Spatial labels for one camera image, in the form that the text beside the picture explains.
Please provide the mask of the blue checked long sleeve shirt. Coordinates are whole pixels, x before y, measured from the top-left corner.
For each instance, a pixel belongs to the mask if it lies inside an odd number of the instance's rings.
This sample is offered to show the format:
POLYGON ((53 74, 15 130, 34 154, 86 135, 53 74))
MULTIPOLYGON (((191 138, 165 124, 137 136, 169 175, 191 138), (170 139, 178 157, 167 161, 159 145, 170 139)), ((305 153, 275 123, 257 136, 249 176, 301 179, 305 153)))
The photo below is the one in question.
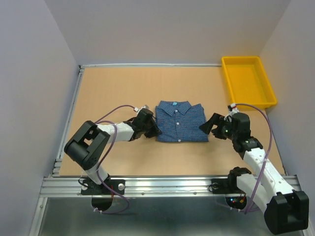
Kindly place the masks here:
POLYGON ((199 129, 206 122, 202 105, 188 101, 161 101, 155 108, 156 124, 161 130, 157 141, 163 143, 205 143, 208 135, 199 129))

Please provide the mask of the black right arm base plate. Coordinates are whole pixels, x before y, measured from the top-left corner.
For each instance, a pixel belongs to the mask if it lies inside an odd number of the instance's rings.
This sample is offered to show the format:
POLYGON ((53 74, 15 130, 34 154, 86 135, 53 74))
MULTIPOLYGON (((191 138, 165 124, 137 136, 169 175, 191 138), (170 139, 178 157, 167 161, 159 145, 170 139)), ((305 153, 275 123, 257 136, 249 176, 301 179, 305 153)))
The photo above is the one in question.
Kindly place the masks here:
POLYGON ((244 191, 237 187, 236 182, 228 178, 211 179, 208 190, 213 194, 244 194, 244 191))

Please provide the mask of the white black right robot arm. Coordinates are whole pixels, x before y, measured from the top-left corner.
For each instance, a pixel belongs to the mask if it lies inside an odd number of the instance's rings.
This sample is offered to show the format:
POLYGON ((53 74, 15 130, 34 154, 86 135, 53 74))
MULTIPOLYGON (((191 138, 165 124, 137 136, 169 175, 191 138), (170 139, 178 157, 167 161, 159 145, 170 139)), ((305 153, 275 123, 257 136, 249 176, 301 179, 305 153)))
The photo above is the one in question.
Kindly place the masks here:
POLYGON ((214 113, 200 125, 205 134, 232 141, 234 150, 251 166, 235 167, 227 178, 213 178, 210 191, 213 194, 241 194, 245 204, 229 201, 232 208, 246 209, 252 203, 262 211, 267 228, 274 235, 305 230, 309 224, 309 198, 304 191, 290 185, 268 160, 260 141, 251 135, 250 118, 240 112, 227 117, 214 113))

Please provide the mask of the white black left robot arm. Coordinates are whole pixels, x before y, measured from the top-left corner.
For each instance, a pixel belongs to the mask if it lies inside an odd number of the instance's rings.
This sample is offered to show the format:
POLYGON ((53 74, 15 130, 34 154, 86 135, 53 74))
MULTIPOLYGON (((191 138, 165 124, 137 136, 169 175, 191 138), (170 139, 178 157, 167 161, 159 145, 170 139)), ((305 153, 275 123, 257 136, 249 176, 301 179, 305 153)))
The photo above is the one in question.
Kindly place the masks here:
POLYGON ((84 122, 64 147, 65 154, 88 176, 86 183, 81 184, 82 195, 88 190, 92 190, 92 195, 109 195, 112 193, 109 187, 117 188, 100 165, 99 159, 107 144, 113 146, 115 142, 131 142, 142 135, 153 138, 162 133, 153 118, 153 112, 146 108, 138 110, 137 115, 127 121, 108 122, 106 125, 102 123, 90 120, 84 122))

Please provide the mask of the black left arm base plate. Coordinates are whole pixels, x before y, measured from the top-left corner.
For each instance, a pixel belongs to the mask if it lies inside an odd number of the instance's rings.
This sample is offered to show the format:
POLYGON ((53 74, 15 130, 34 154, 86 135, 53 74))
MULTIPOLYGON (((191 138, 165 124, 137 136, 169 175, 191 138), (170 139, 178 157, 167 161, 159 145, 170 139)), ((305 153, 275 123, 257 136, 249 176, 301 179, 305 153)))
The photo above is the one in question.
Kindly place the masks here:
MULTIPOLYGON (((113 194, 108 188, 106 188, 102 183, 100 185, 95 184, 89 178, 81 178, 78 180, 81 185, 80 194, 83 196, 92 195, 111 195, 113 194)), ((117 193, 123 195, 125 193, 125 180, 124 179, 107 179, 105 181, 107 186, 117 193)))

